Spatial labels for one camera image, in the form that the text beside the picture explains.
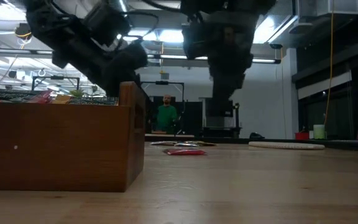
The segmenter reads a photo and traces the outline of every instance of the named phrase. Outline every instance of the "red packet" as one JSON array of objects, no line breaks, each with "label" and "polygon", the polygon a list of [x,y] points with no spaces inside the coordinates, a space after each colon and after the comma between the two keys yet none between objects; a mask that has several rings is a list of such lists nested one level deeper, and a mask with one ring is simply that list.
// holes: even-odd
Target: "red packet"
[{"label": "red packet", "polygon": [[170,156],[201,156],[206,154],[199,149],[166,149],[163,152]]}]

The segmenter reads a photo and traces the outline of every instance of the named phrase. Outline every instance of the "clutter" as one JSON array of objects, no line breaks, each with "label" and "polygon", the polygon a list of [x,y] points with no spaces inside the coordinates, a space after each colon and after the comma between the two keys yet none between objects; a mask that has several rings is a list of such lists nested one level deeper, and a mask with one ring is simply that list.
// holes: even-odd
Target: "clutter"
[{"label": "clutter", "polygon": [[109,105],[117,106],[118,98],[116,97],[73,97],[66,95],[58,95],[56,99],[52,101],[54,104],[69,104],[69,105]]},{"label": "clutter", "polygon": [[180,147],[198,147],[199,145],[197,145],[197,144],[189,144],[189,143],[184,143],[184,142],[179,142],[179,143],[176,143],[175,146],[180,146]]},{"label": "clutter", "polygon": [[0,103],[49,103],[51,92],[0,89]]},{"label": "clutter", "polygon": [[176,141],[160,141],[160,142],[152,142],[150,143],[152,146],[174,146]]},{"label": "clutter", "polygon": [[185,141],[187,144],[196,144],[198,146],[216,146],[215,143],[209,143],[204,141]]},{"label": "clutter", "polygon": [[216,146],[214,143],[204,141],[160,141],[150,143],[152,146],[181,146],[181,147],[199,147],[199,146]]},{"label": "clutter", "polygon": [[206,154],[198,149],[166,149],[163,152],[170,156],[202,156]]}]

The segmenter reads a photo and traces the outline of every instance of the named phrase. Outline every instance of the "person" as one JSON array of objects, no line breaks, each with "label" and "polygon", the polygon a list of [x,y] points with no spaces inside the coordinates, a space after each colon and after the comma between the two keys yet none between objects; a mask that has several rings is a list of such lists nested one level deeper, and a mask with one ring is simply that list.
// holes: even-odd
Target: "person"
[{"label": "person", "polygon": [[165,95],[163,105],[158,108],[156,131],[165,131],[167,134],[173,133],[173,123],[177,119],[177,110],[171,105],[171,96]]}]

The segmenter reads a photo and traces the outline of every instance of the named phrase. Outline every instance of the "red object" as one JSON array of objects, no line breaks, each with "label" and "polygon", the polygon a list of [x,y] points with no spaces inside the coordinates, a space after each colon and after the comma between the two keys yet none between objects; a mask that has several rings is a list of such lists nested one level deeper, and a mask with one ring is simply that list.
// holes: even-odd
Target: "red object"
[{"label": "red object", "polygon": [[198,149],[166,149],[163,152],[170,156],[200,156],[206,154],[206,152]]},{"label": "red object", "polygon": [[0,89],[0,102],[3,103],[48,103],[52,90],[20,91]]},{"label": "red object", "polygon": [[309,140],[309,133],[295,133],[296,140]]}]

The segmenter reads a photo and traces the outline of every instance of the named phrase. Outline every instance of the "table surface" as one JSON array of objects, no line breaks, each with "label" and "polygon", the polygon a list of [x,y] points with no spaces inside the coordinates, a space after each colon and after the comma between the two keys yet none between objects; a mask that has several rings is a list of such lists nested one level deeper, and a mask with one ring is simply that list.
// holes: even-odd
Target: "table surface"
[{"label": "table surface", "polygon": [[0,224],[357,223],[358,152],[147,146],[124,194],[0,192]]}]

